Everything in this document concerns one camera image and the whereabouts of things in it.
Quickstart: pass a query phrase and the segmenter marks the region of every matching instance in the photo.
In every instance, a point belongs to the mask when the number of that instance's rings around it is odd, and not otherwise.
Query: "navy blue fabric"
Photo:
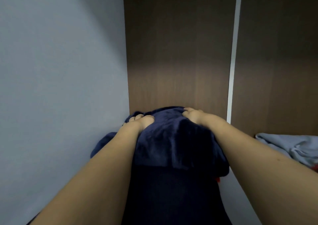
[[[231,225],[217,182],[193,169],[133,166],[122,225]]]
[[[138,137],[133,165],[162,166],[188,170],[195,168],[212,177],[229,173],[228,161],[214,134],[207,128],[182,116],[183,107],[165,107],[142,113],[135,112],[125,122],[138,114],[153,115],[154,123]],[[91,153],[97,154],[116,132],[102,138]]]

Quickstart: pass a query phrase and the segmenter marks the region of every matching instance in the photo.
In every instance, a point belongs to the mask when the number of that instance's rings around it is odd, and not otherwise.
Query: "wooden panel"
[[[242,0],[232,121],[318,135],[318,0]]]
[[[130,113],[191,106],[226,118],[235,0],[124,0]]]

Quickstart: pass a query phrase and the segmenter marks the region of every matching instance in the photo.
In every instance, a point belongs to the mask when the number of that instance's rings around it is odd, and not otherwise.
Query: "finger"
[[[182,115],[187,118],[188,115],[189,115],[189,111],[184,111],[184,112],[182,113]]]
[[[140,119],[140,118],[142,118],[142,117],[143,117],[143,114],[138,114],[138,115],[135,117],[135,120]]]
[[[187,110],[187,111],[192,111],[192,110],[194,110],[194,108],[184,108],[184,110]]]

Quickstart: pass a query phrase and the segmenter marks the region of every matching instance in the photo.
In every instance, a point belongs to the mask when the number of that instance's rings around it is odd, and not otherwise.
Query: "light blue wall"
[[[0,0],[0,224],[25,225],[128,114],[123,0]]]

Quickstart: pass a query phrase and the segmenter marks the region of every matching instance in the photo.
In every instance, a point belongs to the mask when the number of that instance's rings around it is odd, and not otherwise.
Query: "forearm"
[[[36,224],[120,224],[140,126],[124,125],[40,213]]]
[[[208,114],[204,125],[216,136],[263,224],[318,221],[318,174]]]

